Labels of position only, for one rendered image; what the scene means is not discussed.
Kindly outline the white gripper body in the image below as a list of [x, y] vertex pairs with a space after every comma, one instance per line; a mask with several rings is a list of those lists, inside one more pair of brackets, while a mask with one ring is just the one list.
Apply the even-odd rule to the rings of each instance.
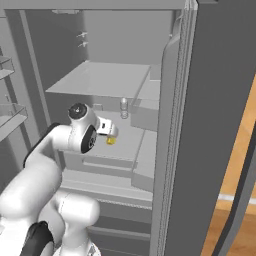
[[119, 134], [119, 130], [115, 124], [112, 124], [110, 126], [109, 132], [107, 133], [108, 137], [114, 137], [117, 138]]

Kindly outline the grey fridge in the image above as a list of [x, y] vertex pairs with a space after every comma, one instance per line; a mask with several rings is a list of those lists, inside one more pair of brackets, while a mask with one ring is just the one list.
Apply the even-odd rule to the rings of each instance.
[[0, 0], [0, 256], [164, 255], [198, 9]]

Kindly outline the grey fridge shelf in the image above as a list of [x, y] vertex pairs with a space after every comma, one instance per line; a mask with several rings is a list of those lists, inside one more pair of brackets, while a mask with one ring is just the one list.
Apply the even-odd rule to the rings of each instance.
[[134, 98], [149, 73], [149, 65], [83, 62], [48, 92]]

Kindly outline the grey fridge door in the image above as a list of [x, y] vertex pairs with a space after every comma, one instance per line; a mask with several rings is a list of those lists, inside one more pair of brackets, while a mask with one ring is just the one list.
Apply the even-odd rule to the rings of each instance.
[[256, 0], [198, 0], [164, 256], [200, 256], [256, 72]]

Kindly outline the clear glass bottle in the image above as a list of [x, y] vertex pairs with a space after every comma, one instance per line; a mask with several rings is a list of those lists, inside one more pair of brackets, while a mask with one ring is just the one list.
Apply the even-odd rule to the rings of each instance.
[[122, 119], [127, 119], [128, 118], [128, 101], [126, 98], [121, 98], [120, 100], [120, 113], [121, 113], [121, 118]]

